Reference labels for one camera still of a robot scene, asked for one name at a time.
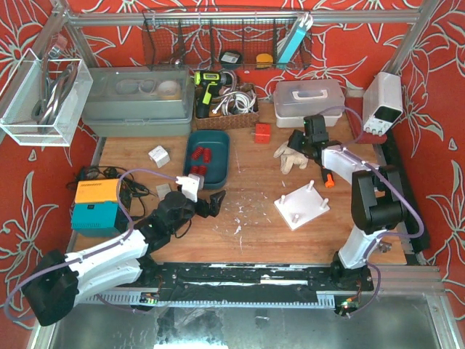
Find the white work glove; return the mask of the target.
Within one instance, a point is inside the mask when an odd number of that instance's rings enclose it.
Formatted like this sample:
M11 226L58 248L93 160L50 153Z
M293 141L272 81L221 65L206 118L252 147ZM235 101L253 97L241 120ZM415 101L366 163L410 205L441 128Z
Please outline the white work glove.
M294 166L297 166L299 169L306 169L308 165L308 158L288 147L288 141L280 145L274 152L273 157L280 159L280 171L284 175L287 175Z

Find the orange black screwdriver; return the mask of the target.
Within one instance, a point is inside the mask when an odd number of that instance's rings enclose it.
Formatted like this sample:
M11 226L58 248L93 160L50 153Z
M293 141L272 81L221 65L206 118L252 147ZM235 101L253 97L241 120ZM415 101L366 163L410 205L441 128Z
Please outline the orange black screwdriver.
M333 188L335 186L335 182L333 179L333 172L330 169L327 169L324 166L320 167L320 173L323 180L323 183L326 188Z

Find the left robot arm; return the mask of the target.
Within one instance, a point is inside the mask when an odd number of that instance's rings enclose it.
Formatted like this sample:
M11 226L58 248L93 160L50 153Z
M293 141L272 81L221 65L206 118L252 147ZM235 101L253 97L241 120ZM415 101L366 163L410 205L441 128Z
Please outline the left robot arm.
M48 252L21 287L34 316L41 326L49 326L91 296L151 277L151 253L179 238L179 229L189 228L194 216L216 217L225 196L221 190L193 201L172 191L150 215L115 238L78 252Z

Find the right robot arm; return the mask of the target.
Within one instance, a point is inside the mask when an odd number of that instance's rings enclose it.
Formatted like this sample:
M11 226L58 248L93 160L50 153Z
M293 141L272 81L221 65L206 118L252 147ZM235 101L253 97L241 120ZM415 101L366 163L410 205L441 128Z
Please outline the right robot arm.
M281 159L283 174L294 164L306 167L313 160L326 174L335 172L351 184L354 226L333 256L330 280L343 289L362 281L370 268L368 259L382 238L393 236L397 224L414 212L403 197L398 170L369 164L341 143L330 141L327 132L310 129L294 130L274 156Z

